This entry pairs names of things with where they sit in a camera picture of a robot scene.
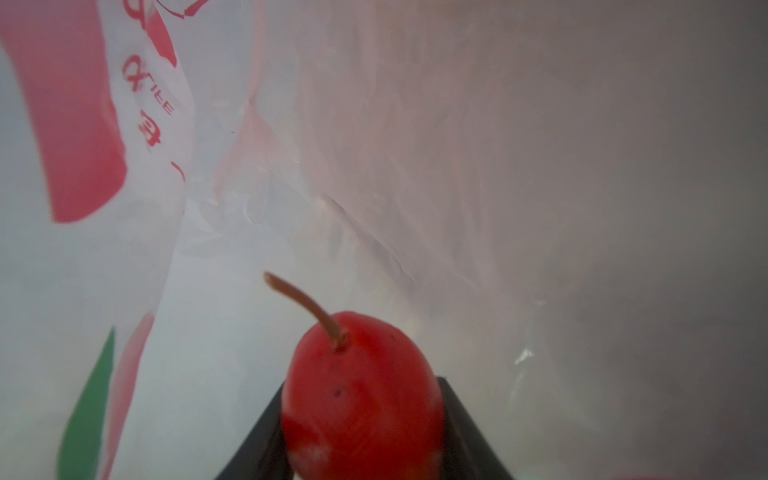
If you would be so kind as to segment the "red-yellow pear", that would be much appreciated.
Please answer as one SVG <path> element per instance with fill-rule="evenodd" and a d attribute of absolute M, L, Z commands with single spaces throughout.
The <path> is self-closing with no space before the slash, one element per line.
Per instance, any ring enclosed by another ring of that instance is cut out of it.
<path fill-rule="evenodd" d="M 287 457 L 303 479 L 437 479 L 445 414 L 437 378 L 401 330 L 353 311 L 327 313 L 273 273 L 266 283 L 316 320 L 281 394 Z"/>

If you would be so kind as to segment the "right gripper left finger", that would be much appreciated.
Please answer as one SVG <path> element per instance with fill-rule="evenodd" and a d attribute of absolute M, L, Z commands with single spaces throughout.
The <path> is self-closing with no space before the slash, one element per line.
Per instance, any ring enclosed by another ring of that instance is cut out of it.
<path fill-rule="evenodd" d="M 280 385 L 267 407 L 216 480 L 291 480 L 281 426 Z"/>

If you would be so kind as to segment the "pink plastic bag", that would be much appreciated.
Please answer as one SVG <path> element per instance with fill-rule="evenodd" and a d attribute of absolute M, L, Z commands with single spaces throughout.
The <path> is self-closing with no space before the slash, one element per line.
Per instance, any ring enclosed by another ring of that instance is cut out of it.
<path fill-rule="evenodd" d="M 763 1 L 5 1 L 1 475 L 213 479 L 312 325 L 516 479 L 767 475 Z"/>

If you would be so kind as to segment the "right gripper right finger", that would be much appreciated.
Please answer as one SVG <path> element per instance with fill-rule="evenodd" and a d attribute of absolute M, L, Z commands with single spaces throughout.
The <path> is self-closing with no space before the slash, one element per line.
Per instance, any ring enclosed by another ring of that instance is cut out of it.
<path fill-rule="evenodd" d="M 444 377 L 437 378 L 444 405 L 443 480 L 513 480 L 458 395 Z"/>

